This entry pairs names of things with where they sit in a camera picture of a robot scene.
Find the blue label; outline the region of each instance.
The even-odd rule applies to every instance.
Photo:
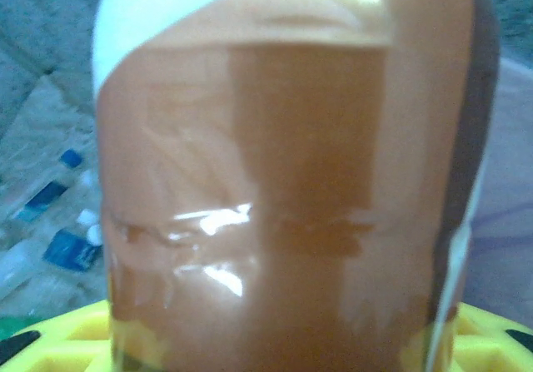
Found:
[[[44,186],[26,205],[22,208],[16,218],[22,221],[31,222],[40,216],[50,205],[61,196],[68,187],[57,183],[50,182]]]
[[[93,246],[83,237],[60,230],[42,258],[67,270],[84,272],[92,267],[101,253],[101,246]]]

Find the blue bottle cap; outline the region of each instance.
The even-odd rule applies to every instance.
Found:
[[[83,158],[73,149],[68,149],[63,154],[61,154],[59,160],[70,168],[76,168],[82,163]]]

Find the yellow plastic grid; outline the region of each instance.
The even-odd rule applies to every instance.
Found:
[[[108,303],[30,326],[42,337],[0,367],[0,372],[108,372],[111,367]],[[533,335],[516,322],[461,304],[450,372],[531,372],[533,353],[507,330]]]

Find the brown liquid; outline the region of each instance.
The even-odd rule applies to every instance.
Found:
[[[312,1],[216,1],[102,89],[117,370],[422,370],[471,0]]]

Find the white cap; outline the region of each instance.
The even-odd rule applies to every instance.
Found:
[[[94,187],[97,184],[96,174],[92,170],[85,170],[78,178],[82,185],[87,187]]]
[[[93,225],[87,231],[87,241],[93,246],[101,246],[102,242],[102,229],[100,224]]]
[[[80,215],[76,219],[76,222],[83,226],[93,226],[98,221],[100,221],[100,216],[95,211],[88,210],[87,208],[80,212]]]

